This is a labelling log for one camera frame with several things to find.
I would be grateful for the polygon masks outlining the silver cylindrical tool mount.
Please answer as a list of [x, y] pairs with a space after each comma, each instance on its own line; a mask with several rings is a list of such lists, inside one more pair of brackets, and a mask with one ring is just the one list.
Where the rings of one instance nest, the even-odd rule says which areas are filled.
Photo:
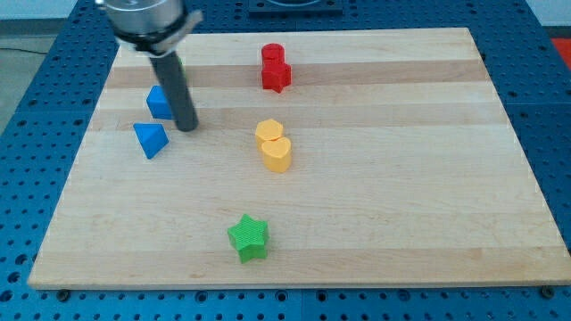
[[203, 21], [183, 0], [95, 0], [120, 45], [147, 56], [165, 56]]

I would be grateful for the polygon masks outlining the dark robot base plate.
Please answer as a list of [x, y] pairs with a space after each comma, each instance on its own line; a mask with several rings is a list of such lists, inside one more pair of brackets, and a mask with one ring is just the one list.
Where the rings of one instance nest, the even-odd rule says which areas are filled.
[[344, 0], [247, 0], [251, 17], [271, 14], [313, 14], [343, 12]]

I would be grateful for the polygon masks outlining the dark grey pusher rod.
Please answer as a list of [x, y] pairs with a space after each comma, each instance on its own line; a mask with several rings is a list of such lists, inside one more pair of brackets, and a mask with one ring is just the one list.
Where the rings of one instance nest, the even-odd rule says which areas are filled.
[[187, 87], [185, 69], [177, 53], [171, 52], [151, 58], [150, 61], [177, 129], [182, 132], [193, 131], [199, 121]]

